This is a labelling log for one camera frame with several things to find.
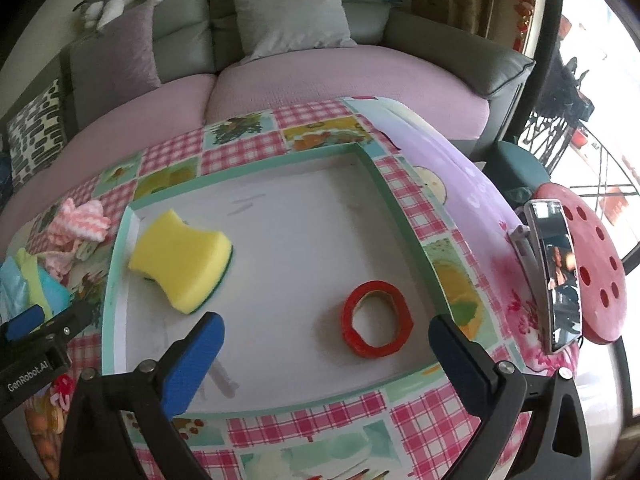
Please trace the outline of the red tape roll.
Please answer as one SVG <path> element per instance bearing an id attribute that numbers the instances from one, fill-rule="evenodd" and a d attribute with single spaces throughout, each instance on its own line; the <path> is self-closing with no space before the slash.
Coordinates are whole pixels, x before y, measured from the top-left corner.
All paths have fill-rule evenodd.
<path id="1" fill-rule="evenodd" d="M 363 359 L 382 359 L 399 352 L 413 329 L 404 295 L 380 280 L 362 283 L 350 293 L 340 323 L 344 343 Z"/>

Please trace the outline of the teal white tray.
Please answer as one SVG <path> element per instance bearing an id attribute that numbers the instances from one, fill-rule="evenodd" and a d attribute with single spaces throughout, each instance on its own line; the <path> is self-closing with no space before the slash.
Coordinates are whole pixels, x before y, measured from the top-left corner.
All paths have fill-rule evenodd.
<path id="1" fill-rule="evenodd" d="M 190 332 L 196 314 L 128 270 L 134 245 L 168 209 L 220 231 L 233 257 L 205 309 L 224 319 L 218 360 L 191 413 L 255 416 L 343 400 L 435 363 L 431 318 L 448 309 L 434 269 L 384 179 L 357 144 L 290 153 L 209 174 L 131 203 L 108 272 L 102 368 L 132 370 Z M 402 349 L 363 359 L 344 343 L 340 313 L 360 284 L 381 280 L 407 301 L 413 329 Z"/>

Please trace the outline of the yellow sponge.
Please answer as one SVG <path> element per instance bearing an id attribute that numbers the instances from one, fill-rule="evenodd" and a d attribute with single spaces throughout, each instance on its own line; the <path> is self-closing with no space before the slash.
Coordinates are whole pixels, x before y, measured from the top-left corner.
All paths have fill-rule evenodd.
<path id="1" fill-rule="evenodd" d="M 128 270 L 160 286 L 172 308 L 191 314 L 220 285 L 232 255 L 226 234 L 192 228 L 168 209 L 137 240 Z"/>

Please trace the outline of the black white patterned cushion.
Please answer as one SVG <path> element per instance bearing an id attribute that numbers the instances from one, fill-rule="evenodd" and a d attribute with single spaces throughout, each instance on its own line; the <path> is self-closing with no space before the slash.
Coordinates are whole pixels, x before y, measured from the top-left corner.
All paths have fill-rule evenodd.
<path id="1" fill-rule="evenodd" d="M 49 168 L 65 148 L 58 79 L 27 103 L 6 128 L 12 185 L 18 191 L 42 170 Z"/>

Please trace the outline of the red perforated stool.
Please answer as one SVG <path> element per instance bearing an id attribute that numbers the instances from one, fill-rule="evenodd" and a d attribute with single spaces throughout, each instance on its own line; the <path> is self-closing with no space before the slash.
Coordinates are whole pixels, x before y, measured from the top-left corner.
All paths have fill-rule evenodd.
<path id="1" fill-rule="evenodd" d="M 534 197 L 561 203 L 575 248 L 584 335 L 595 344 L 612 344 L 620 338 L 627 314 L 625 271 L 612 238 L 597 214 L 569 188 L 547 182 Z"/>

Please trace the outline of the teal stool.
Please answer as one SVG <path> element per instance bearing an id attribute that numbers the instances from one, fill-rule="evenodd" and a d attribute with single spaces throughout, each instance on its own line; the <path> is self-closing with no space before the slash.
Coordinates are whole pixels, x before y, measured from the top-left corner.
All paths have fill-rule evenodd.
<path id="1" fill-rule="evenodd" d="M 533 154 L 506 141 L 492 146 L 483 172 L 512 208 L 524 205 L 537 188 L 551 181 L 546 168 Z"/>

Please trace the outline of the light grey cushion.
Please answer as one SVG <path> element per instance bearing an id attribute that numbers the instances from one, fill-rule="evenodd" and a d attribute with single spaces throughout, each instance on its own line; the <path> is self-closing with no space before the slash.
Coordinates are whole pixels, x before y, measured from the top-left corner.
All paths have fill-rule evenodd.
<path id="1" fill-rule="evenodd" d="M 288 52 L 351 48 L 342 0 L 233 0 L 245 63 Z"/>

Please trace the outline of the teal wipes pack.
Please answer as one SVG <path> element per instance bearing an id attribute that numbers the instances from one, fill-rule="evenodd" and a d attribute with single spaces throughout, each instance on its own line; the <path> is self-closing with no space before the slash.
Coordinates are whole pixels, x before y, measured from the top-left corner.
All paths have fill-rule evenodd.
<path id="1" fill-rule="evenodd" d="M 53 318 L 70 305 L 70 292 L 46 270 L 39 268 L 37 276 L 36 304 L 47 318 Z"/>

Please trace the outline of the red pink pipe-cleaner toy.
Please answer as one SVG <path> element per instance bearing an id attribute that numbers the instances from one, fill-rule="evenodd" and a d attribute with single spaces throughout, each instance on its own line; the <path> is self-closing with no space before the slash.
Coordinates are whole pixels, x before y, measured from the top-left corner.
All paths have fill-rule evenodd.
<path id="1" fill-rule="evenodd" d="M 76 388 L 76 382 L 70 375 L 61 374 L 53 382 L 51 382 L 49 389 L 49 399 L 53 406 L 57 406 L 64 413 L 70 411 L 70 404 L 74 391 Z"/>

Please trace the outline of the grey sofa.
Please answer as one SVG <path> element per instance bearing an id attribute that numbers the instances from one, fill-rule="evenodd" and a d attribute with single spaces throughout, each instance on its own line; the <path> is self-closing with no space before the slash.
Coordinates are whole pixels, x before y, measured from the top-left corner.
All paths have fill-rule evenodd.
<path id="1" fill-rule="evenodd" d="M 232 0 L 166 0 L 146 32 L 160 85 L 82 122 L 64 48 L 30 84 L 62 88 L 68 141 L 51 166 L 17 185 L 1 215 L 9 240 L 64 193 L 121 159 L 198 127 L 281 106 L 379 96 L 410 107 L 463 154 L 506 131 L 534 61 L 480 36 L 386 6 L 343 0 L 354 44 L 247 61 Z"/>

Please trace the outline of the light green cloth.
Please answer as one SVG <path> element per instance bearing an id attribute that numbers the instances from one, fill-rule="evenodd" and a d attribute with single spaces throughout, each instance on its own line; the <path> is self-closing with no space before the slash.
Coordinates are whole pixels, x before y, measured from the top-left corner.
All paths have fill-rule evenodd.
<path id="1" fill-rule="evenodd" d="M 24 247 L 21 247 L 14 255 L 14 260 L 27 284 L 29 305 L 31 307 L 39 306 L 42 309 L 44 319 L 49 321 L 53 314 L 40 280 L 40 267 L 38 266 L 37 257 L 30 254 Z"/>

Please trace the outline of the pink white striped towel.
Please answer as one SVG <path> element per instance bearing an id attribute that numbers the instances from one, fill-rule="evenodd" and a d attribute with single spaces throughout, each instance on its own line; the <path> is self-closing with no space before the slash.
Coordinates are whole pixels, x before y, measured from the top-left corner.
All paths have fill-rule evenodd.
<path id="1" fill-rule="evenodd" d="M 40 254 L 44 268 L 62 283 L 72 270 L 80 246 L 104 242 L 111 224 L 99 200 L 76 205 L 67 197 L 46 229 L 50 249 Z"/>

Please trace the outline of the blue face mask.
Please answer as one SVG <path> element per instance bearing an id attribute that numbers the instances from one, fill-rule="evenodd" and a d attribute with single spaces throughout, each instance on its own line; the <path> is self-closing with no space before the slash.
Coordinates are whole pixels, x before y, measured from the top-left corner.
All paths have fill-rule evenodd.
<path id="1" fill-rule="evenodd" d="M 8 257 L 1 265 L 0 308 L 1 322 L 11 321 L 35 303 L 32 294 L 32 274 L 22 269 L 14 258 Z"/>

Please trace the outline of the purple cushion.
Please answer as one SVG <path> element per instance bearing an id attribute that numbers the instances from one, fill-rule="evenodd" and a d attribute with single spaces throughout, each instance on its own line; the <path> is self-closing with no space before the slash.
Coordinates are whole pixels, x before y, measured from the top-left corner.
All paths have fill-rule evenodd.
<path id="1" fill-rule="evenodd" d="M 153 52 L 153 16 L 152 4 L 140 4 L 70 46 L 70 88 L 79 129 L 162 85 Z"/>

